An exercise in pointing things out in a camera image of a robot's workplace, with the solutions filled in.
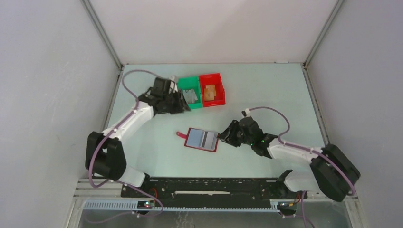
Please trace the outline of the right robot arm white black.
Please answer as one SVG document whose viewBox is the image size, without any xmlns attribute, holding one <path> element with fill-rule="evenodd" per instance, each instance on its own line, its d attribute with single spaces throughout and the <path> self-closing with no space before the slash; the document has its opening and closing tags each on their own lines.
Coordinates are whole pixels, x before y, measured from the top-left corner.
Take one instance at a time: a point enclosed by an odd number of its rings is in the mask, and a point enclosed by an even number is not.
<svg viewBox="0 0 403 228">
<path fill-rule="evenodd" d="M 264 133 L 250 116 L 233 120 L 218 139 L 234 147 L 249 145 L 262 157 L 309 165 L 320 191 L 337 202 L 345 199 L 361 177 L 360 171 L 336 145 L 329 143 L 322 148 L 305 148 L 280 142 L 279 136 Z"/>
</svg>

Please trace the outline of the red leather card holder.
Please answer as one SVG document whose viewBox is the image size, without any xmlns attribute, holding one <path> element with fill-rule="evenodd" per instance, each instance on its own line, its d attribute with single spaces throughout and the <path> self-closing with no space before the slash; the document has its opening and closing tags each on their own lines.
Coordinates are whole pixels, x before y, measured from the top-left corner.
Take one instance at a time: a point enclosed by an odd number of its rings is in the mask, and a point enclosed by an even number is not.
<svg viewBox="0 0 403 228">
<path fill-rule="evenodd" d="M 217 151 L 218 132 L 189 128 L 186 134 L 177 131 L 176 135 L 185 140 L 185 147 L 207 152 Z"/>
</svg>

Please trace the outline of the silver grey credit card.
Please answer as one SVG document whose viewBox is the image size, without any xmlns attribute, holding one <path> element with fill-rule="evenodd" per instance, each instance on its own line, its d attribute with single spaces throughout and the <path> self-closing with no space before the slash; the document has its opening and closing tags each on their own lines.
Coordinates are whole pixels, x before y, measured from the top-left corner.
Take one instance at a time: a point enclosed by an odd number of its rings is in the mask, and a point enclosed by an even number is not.
<svg viewBox="0 0 403 228">
<path fill-rule="evenodd" d="M 204 131 L 201 140 L 201 148 L 206 149 L 208 151 L 214 151 L 217 144 L 217 136 L 218 136 L 217 132 Z"/>
</svg>

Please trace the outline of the red plastic bin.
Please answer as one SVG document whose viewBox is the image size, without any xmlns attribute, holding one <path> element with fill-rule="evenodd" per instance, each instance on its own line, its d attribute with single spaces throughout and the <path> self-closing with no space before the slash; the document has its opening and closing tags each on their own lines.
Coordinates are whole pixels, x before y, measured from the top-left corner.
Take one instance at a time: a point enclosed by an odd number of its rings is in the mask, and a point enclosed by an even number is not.
<svg viewBox="0 0 403 228">
<path fill-rule="evenodd" d="M 200 75 L 198 78 L 204 108 L 226 104 L 225 89 L 220 73 Z"/>
</svg>

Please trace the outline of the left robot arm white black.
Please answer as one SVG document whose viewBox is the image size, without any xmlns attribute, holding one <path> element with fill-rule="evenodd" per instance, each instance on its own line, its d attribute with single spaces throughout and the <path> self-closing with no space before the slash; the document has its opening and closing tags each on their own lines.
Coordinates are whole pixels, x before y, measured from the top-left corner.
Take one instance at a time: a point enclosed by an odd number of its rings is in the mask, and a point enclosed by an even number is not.
<svg viewBox="0 0 403 228">
<path fill-rule="evenodd" d="M 148 175 L 131 167 L 126 160 L 124 144 L 157 114 L 180 114 L 189 111 L 177 83 L 156 78 L 152 87 L 136 97 L 134 106 L 116 124 L 101 133 L 92 132 L 87 138 L 85 168 L 89 174 L 132 185 L 139 198 L 148 196 Z"/>
</svg>

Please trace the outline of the aluminium frame rail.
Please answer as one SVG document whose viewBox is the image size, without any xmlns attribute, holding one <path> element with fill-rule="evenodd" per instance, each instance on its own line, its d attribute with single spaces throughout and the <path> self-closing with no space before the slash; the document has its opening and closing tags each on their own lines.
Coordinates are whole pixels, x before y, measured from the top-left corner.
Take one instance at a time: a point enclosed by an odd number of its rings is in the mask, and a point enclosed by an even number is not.
<svg viewBox="0 0 403 228">
<path fill-rule="evenodd" d="M 89 179 L 79 179 L 74 195 L 74 198 L 94 198 L 108 199 L 121 197 L 122 184 L 107 181 L 100 187 L 94 188 Z"/>
</svg>

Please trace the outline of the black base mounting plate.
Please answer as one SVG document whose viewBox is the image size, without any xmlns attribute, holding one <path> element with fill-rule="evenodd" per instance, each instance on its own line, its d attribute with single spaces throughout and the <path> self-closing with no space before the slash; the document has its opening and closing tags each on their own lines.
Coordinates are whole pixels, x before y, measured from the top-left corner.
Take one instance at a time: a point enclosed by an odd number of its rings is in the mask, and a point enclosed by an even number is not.
<svg viewBox="0 0 403 228">
<path fill-rule="evenodd" d="M 271 200 L 300 200 L 276 178 L 153 177 L 140 190 L 156 197 L 165 208 L 268 209 Z"/>
</svg>

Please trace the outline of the green plastic bin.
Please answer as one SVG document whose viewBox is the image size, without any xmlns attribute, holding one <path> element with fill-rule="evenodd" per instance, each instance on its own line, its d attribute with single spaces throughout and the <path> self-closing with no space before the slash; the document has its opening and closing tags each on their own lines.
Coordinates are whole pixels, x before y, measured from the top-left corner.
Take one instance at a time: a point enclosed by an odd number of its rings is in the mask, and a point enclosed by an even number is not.
<svg viewBox="0 0 403 228">
<path fill-rule="evenodd" d="M 181 77 L 178 79 L 177 85 L 178 85 L 178 88 L 181 90 L 194 89 L 196 94 L 198 95 L 198 99 L 199 99 L 198 102 L 188 105 L 191 109 L 203 108 L 202 93 L 201 93 L 201 89 L 200 89 L 200 83 L 199 83 L 198 76 Z"/>
</svg>

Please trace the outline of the grey card in green bin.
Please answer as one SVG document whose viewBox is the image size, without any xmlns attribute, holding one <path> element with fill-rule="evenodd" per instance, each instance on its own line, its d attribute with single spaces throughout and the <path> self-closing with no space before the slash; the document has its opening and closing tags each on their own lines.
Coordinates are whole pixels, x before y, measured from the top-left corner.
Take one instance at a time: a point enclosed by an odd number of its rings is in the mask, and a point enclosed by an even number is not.
<svg viewBox="0 0 403 228">
<path fill-rule="evenodd" d="M 194 89 L 183 90 L 182 92 L 187 104 L 194 104 L 198 102 L 198 95 Z"/>
</svg>

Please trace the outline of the orange card in red bin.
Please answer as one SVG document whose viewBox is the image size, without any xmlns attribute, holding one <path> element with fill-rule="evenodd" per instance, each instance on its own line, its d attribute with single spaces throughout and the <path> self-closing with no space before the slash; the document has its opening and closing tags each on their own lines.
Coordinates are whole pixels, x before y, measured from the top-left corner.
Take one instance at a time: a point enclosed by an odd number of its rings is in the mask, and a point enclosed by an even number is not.
<svg viewBox="0 0 403 228">
<path fill-rule="evenodd" d="M 203 89 L 204 91 L 204 100 L 205 101 L 213 101 L 216 98 L 216 88 L 215 85 L 206 85 Z"/>
</svg>

